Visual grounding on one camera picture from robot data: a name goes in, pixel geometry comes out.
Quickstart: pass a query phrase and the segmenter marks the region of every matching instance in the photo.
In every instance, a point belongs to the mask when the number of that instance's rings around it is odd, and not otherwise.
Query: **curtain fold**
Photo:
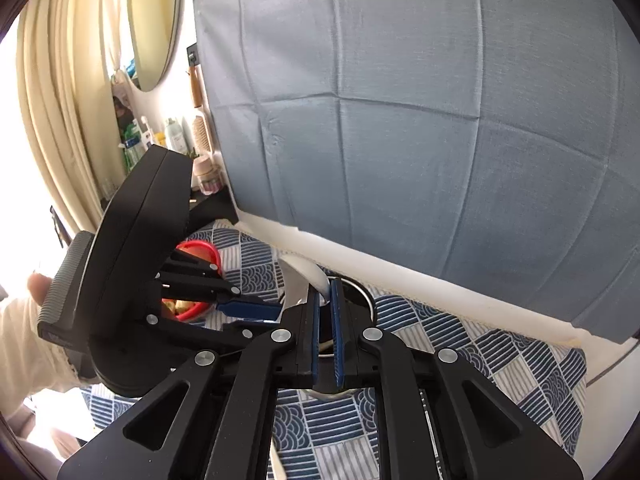
[[[57,211],[95,231],[125,177],[106,73],[102,0],[30,0],[18,25],[20,110]]]

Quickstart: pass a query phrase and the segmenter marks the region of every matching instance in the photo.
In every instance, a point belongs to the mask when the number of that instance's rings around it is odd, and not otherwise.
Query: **wooden handle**
[[[200,82],[198,81],[197,67],[189,67],[189,79],[191,81],[191,100],[193,100],[193,107],[200,108],[202,106],[202,90],[200,90]]]

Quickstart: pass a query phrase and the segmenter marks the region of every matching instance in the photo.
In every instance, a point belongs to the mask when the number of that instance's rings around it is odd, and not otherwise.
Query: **beige sleeve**
[[[64,349],[38,337],[40,307],[31,298],[0,303],[0,412],[11,416],[25,397],[81,385]]]

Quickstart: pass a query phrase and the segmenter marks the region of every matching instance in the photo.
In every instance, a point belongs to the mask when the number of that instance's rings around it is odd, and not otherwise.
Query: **mirror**
[[[127,0],[130,46],[123,57],[127,73],[143,92],[153,90],[171,59],[178,28],[180,0]],[[122,53],[126,55],[123,45]]]

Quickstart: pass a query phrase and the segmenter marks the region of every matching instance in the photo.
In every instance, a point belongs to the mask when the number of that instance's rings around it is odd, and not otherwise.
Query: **gray cloth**
[[[611,0],[195,0],[240,209],[622,341],[640,46]]]

